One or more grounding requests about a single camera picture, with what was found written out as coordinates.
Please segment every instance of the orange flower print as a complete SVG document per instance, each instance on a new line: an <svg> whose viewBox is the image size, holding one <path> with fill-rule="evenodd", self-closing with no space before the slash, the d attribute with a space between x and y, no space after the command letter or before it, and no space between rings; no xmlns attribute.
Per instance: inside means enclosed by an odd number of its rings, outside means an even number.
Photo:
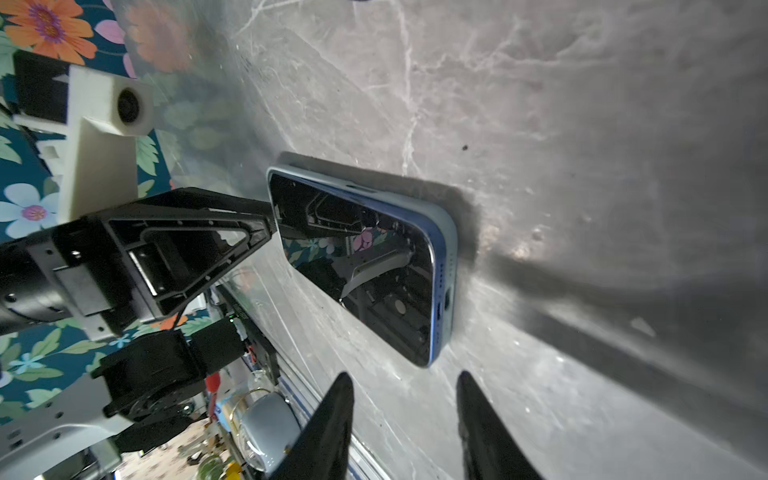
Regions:
<svg viewBox="0 0 768 480"><path fill-rule="evenodd" d="M170 329L172 329L174 327L175 319L176 319L175 315L174 316L169 316L168 318L166 318L162 322L152 323L151 326L159 327L161 330L170 330ZM184 325L187 320L189 320L187 318L187 316L186 315L182 315L181 318L179 319L179 325Z"/></svg>
<svg viewBox="0 0 768 480"><path fill-rule="evenodd" d="M36 54L78 65L83 58L96 56L96 45L83 38L94 36L91 26L79 18L83 13L74 0L0 0L0 12L13 15L8 20L16 25L5 27L5 33L18 47L32 47Z"/></svg>
<svg viewBox="0 0 768 480"><path fill-rule="evenodd" d="M176 20L169 5L138 2L128 7L125 16L133 24L128 35L138 43L144 60L166 73L190 67L189 28Z"/></svg>

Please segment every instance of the gray marble surface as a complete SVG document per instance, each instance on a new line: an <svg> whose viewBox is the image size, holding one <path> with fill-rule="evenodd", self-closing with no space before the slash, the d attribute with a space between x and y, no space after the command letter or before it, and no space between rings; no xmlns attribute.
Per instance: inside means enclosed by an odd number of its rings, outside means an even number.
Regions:
<svg viewBox="0 0 768 480"><path fill-rule="evenodd" d="M291 151L455 218L455 331L427 370L277 242L231 278L318 390L352 375L392 478L462 477L463 369L547 478L765 478L767 3L126 0L125 28L136 5L187 26L186 71L134 55L158 111L208 122L157 116L177 186L266 198Z"/></svg>

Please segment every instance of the screw hole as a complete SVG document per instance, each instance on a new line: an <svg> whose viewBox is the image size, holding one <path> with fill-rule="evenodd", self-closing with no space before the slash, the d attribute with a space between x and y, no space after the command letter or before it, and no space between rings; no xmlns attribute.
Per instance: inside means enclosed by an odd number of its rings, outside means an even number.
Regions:
<svg viewBox="0 0 768 480"><path fill-rule="evenodd" d="M127 88L118 96L118 116L124 124L132 124L139 118L141 106L133 91Z"/></svg>

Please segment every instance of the blue smartphone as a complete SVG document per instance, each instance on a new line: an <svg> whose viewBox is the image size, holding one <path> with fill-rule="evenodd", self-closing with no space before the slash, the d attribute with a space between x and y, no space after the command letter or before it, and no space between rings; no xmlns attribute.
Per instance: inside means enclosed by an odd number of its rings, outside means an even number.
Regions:
<svg viewBox="0 0 768 480"><path fill-rule="evenodd" d="M267 171L283 250L417 366L450 337L458 241L437 205L295 167Z"/></svg>

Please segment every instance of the black phone screen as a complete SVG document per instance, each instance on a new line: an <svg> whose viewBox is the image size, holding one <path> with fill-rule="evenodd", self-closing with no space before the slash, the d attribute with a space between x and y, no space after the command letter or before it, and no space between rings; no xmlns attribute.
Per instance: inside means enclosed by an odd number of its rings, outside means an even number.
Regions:
<svg viewBox="0 0 768 480"><path fill-rule="evenodd" d="M270 194L291 266L426 366L434 272L425 234L396 217L399 207L385 214L277 172Z"/></svg>

